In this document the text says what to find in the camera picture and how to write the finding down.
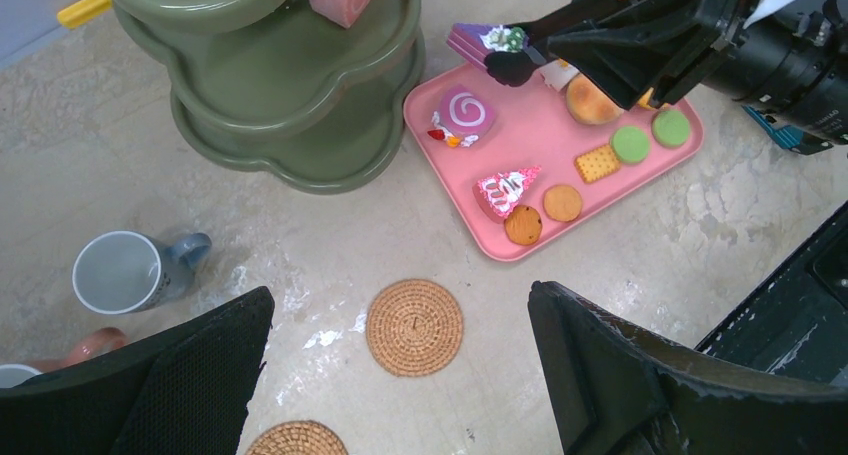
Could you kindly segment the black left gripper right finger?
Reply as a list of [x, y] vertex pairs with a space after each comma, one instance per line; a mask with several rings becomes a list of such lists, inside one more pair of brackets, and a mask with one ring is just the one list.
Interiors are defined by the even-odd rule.
[[847, 392], [736, 365], [556, 282], [527, 308], [567, 454], [843, 454]]

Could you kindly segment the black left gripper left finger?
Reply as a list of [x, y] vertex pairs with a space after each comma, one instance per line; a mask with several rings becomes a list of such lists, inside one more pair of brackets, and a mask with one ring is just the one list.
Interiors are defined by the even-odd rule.
[[1, 392], [4, 454], [234, 454], [275, 302], [257, 287]]

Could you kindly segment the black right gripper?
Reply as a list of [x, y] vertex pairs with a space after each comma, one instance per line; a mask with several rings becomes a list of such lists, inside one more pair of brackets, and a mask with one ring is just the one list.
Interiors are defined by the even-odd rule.
[[632, 108], [653, 88], [651, 104], [673, 104], [720, 62], [744, 0], [570, 0], [518, 23], [528, 46], [565, 45], [562, 59], [616, 105]]

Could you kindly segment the white cream roll cake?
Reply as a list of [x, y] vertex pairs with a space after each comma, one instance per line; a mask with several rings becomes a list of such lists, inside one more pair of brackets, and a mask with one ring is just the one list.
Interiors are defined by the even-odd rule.
[[540, 67], [540, 74], [544, 84], [555, 92], [561, 92], [580, 71], [562, 59], [550, 62]]

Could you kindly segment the purple triangle cake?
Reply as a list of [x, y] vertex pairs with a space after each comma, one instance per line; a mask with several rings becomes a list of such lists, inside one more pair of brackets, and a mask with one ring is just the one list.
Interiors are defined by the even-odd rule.
[[521, 52], [528, 37], [519, 27], [455, 23], [446, 44], [473, 67], [485, 72], [485, 58], [493, 52]]

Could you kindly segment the purple swirl roll cake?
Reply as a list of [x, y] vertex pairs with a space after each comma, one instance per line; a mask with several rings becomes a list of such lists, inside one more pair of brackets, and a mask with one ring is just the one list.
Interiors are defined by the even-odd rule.
[[441, 97], [431, 117], [427, 135], [450, 148], [468, 148], [487, 134], [497, 119], [497, 111], [481, 96], [457, 84]]

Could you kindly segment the pink strawberry triangle cake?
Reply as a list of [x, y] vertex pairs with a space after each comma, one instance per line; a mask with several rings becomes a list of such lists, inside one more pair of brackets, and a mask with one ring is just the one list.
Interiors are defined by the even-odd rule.
[[540, 166], [531, 166], [497, 172], [474, 182], [472, 193], [487, 217], [503, 222], [527, 195], [540, 171]]

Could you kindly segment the green three-tier stand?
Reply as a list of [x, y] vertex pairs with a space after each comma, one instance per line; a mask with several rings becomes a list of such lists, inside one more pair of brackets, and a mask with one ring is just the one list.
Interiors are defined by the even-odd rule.
[[309, 193], [378, 177], [425, 65], [421, 0], [371, 0], [349, 28], [309, 0], [113, 0], [171, 82], [184, 139], [210, 161]]

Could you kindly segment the black cat-paw tongs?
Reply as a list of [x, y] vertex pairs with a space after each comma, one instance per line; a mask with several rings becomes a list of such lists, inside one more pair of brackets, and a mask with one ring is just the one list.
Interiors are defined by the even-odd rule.
[[484, 59], [487, 73], [502, 85], [519, 87], [533, 73], [564, 54], [561, 41], [547, 40], [529, 45], [519, 52], [492, 52]]

